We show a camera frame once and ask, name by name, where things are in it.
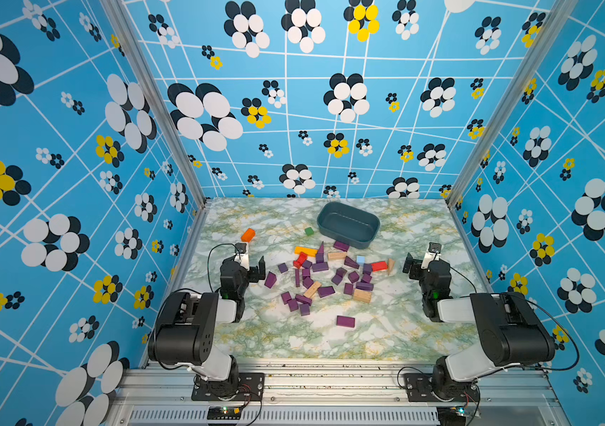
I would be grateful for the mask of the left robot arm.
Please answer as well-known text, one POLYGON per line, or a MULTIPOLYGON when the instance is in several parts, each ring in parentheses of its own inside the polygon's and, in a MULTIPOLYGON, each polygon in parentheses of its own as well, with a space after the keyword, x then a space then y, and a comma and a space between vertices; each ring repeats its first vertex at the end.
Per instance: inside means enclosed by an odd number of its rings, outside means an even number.
POLYGON ((214 347, 215 327, 240 322, 245 292, 265 279, 263 258, 246 267, 246 257, 222 261, 217 292, 178 289, 163 302, 149 338, 148 357, 163 369, 194 373, 192 400, 244 401, 263 397, 264 375, 241 373, 236 358, 214 347))

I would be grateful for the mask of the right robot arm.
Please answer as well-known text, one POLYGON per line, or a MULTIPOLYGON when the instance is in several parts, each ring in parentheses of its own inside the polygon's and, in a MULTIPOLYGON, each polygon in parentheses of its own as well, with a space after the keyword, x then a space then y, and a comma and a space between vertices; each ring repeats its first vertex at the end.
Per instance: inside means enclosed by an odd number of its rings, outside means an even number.
POLYGON ((479 379, 503 369, 554 358, 554 339, 523 295, 473 293, 454 298, 451 265, 436 255, 428 260, 407 255, 403 272, 419 282, 423 312, 430 321, 473 324, 477 330, 477 343, 435 362, 431 383, 438 399, 469 394, 479 379))

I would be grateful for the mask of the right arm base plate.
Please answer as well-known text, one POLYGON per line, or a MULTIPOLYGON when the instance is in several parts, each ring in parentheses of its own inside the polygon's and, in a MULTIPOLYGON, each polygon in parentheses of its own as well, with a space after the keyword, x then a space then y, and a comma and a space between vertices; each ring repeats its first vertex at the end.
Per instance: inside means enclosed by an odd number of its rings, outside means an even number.
POLYGON ((410 402, 451 403, 464 405, 480 400, 480 389, 472 383, 457 383, 443 376, 406 373, 401 375, 403 387, 410 402))

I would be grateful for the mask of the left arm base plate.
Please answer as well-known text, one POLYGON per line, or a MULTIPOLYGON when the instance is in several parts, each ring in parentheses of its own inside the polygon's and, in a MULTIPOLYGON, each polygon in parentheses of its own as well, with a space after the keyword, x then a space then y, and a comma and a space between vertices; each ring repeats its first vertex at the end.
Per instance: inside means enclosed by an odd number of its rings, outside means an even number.
POLYGON ((195 376, 192 401, 198 402, 247 402, 263 397, 265 374, 239 373, 225 381, 208 381, 195 376))

